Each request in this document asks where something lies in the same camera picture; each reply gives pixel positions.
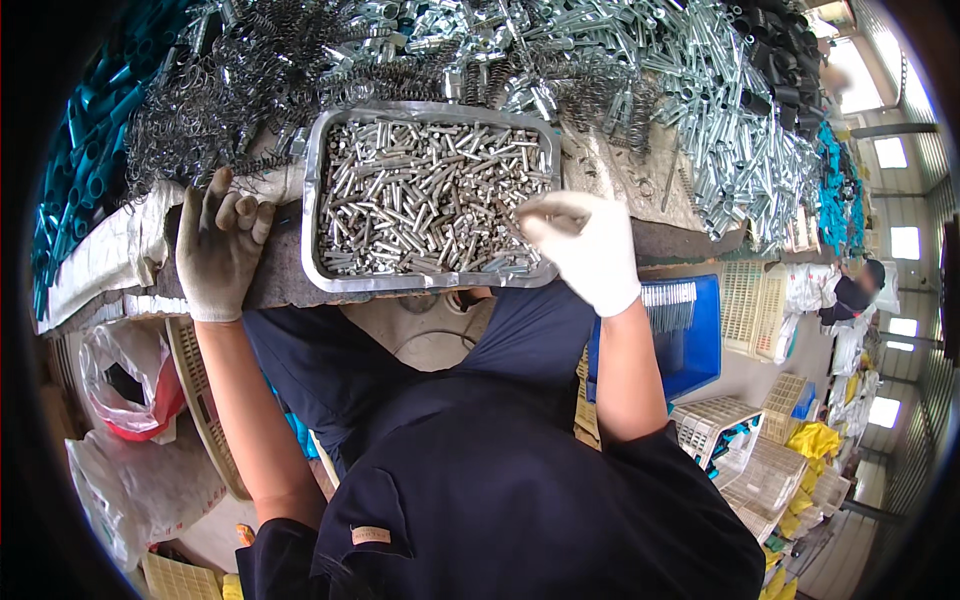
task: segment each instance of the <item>floor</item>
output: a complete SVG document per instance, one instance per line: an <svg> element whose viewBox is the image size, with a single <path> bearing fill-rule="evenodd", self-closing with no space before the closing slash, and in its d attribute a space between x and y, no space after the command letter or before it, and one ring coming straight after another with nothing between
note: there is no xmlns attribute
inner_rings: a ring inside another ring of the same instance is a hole
<svg viewBox="0 0 960 600"><path fill-rule="evenodd" d="M720 274L722 264L644 272L644 279ZM347 316L371 334L403 362L422 371L435 371L459 363L467 355L469 342L460 334L477 339L486 328L495 300L483 300L467 315L454 313L443 297L373 300L344 306ZM421 334L427 330L433 333ZM826 393L830 338L818 332L816 319L804 317L798 325L793 356L783 365L763 364L734 352L723 352L723 369L718 380L677 400L677 403L715 396L732 396L759 406L780 372L808 377L817 386L818 397ZM234 525L248 523L255 528L255 514L249 503L227 498L208 516L193 525L178 540L178 548L196 564L219 574L236 572L233 550L239 547Z"/></svg>

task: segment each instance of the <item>leg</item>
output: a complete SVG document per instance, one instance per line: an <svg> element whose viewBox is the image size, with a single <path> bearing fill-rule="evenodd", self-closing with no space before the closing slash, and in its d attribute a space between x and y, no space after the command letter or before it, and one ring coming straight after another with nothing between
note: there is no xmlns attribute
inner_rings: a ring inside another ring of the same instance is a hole
<svg viewBox="0 0 960 600"><path fill-rule="evenodd" d="M247 311L244 328L260 369L343 476L337 447L389 391L418 372L396 360L340 308Z"/></svg>
<svg viewBox="0 0 960 600"><path fill-rule="evenodd" d="M593 308L559 280L492 291L496 305L487 331L454 369L566 390L596 319Z"/></svg>

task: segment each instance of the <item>blue plastic crate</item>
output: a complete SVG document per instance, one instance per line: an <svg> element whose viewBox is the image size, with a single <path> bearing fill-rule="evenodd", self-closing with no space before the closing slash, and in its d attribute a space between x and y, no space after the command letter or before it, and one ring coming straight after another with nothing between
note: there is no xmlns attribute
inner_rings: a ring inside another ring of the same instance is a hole
<svg viewBox="0 0 960 600"><path fill-rule="evenodd" d="M806 414L810 412L810 405L817 398L817 386L812 381L807 381L797 405L793 407L790 417L799 420L806 420Z"/></svg>
<svg viewBox="0 0 960 600"><path fill-rule="evenodd" d="M686 331L654 336L654 352L663 380L667 402L704 387L720 377L720 282L716 275L658 279L657 283L687 283L697 286L693 325ZM593 324L587 346L587 402L597 398L597 356L600 348L600 319Z"/></svg>

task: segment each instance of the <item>dark cap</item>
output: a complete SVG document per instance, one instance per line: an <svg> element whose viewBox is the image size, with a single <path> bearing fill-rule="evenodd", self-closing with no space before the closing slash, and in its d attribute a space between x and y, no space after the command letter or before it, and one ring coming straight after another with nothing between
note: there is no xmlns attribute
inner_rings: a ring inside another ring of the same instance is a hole
<svg viewBox="0 0 960 600"><path fill-rule="evenodd" d="M877 290L882 290L883 286L886 285L887 278L887 270L883 267L883 263L871 258L867 260L867 264L863 268L870 274L870 279L874 281Z"/></svg>

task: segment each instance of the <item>dirty work glove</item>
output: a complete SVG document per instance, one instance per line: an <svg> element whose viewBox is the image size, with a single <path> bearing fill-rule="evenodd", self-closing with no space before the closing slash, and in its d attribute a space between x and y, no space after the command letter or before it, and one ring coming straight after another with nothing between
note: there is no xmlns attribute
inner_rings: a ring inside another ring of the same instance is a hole
<svg viewBox="0 0 960 600"><path fill-rule="evenodd" d="M228 193L233 173L213 175L206 194L186 188L177 273L194 321L236 321L270 233L276 206Z"/></svg>
<svg viewBox="0 0 960 600"><path fill-rule="evenodd" d="M627 206L581 192L551 192L522 204L523 234L601 317L618 315L640 295Z"/></svg>

